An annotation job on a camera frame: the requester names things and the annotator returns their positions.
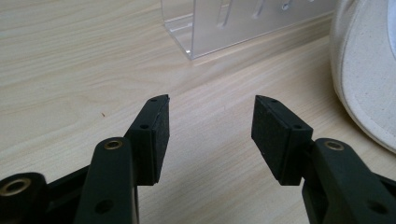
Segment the white cap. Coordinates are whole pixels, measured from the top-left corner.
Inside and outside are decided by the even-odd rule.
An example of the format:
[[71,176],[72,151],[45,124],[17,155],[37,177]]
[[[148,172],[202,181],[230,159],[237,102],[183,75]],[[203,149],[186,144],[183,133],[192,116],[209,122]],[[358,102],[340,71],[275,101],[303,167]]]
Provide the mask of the white cap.
[[396,153],[396,0],[340,0],[331,31],[334,87],[349,115]]

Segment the light wood surface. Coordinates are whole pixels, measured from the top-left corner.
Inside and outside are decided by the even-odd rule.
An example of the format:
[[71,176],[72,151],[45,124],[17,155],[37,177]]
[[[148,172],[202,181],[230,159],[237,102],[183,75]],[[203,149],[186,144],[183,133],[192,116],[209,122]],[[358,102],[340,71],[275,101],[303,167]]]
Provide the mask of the light wood surface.
[[280,187],[250,139],[256,94],[396,179],[395,155],[333,91],[329,28],[321,18],[189,61],[159,0],[0,0],[0,178],[76,171],[168,93],[171,138],[160,183],[139,188],[142,224],[308,223],[301,187]]

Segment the tabletop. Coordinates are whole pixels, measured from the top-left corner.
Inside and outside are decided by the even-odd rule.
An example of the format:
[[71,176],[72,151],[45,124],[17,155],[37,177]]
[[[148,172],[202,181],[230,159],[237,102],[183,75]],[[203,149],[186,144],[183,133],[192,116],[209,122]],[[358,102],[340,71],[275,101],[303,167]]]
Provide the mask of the tabletop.
[[159,0],[0,0],[0,178],[48,182],[123,136],[147,99],[170,96],[160,182],[139,187],[141,223],[308,223],[250,138],[255,95],[276,98],[396,179],[396,156],[349,117],[332,86],[331,16],[190,61]]

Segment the clear plastic container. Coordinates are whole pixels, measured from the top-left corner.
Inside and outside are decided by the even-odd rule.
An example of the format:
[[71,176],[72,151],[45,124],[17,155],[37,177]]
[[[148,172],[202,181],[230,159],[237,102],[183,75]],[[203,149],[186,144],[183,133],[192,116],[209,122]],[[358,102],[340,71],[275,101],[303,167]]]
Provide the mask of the clear plastic container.
[[165,27],[190,59],[331,13],[335,0],[162,0]]

